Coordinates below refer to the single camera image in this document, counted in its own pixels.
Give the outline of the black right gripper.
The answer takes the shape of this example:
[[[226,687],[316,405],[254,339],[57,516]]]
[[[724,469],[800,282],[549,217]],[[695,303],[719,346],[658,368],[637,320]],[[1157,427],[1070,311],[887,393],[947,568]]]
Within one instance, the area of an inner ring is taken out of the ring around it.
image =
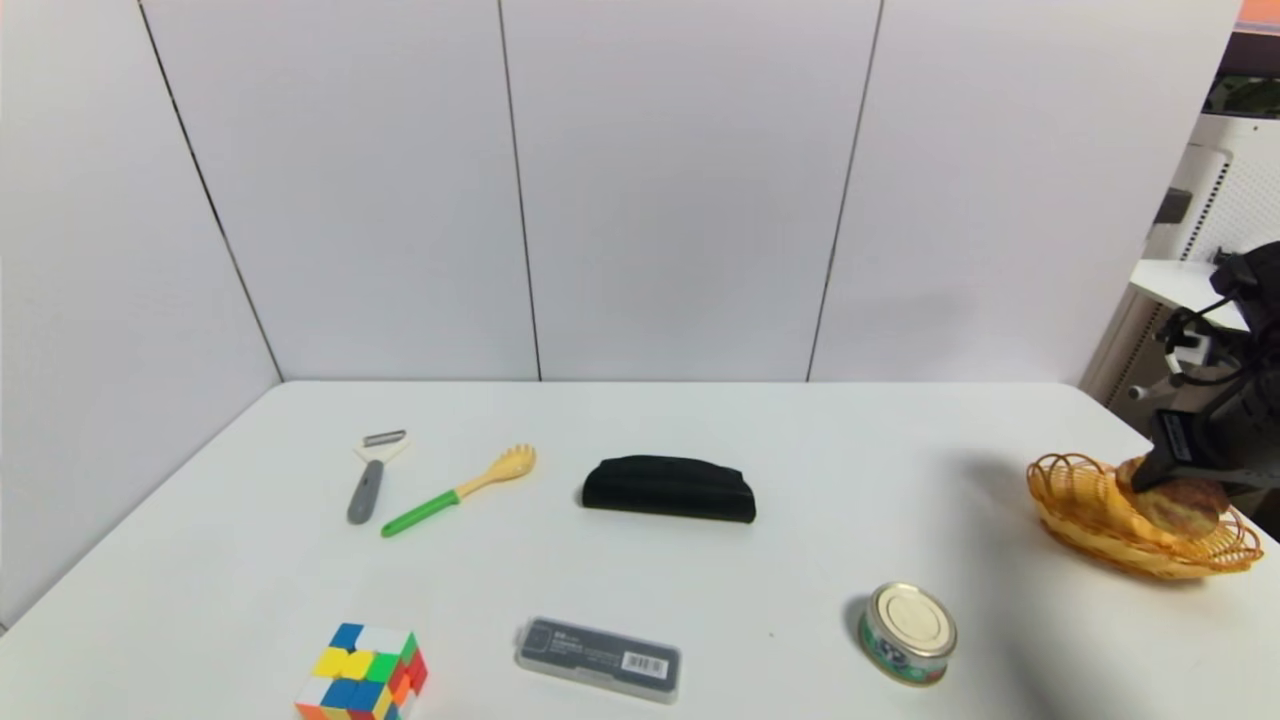
[[[1244,446],[1239,413],[1158,410],[1152,420],[1155,447],[1132,461],[1132,491],[1148,492],[1174,479],[1178,471],[1243,471]]]

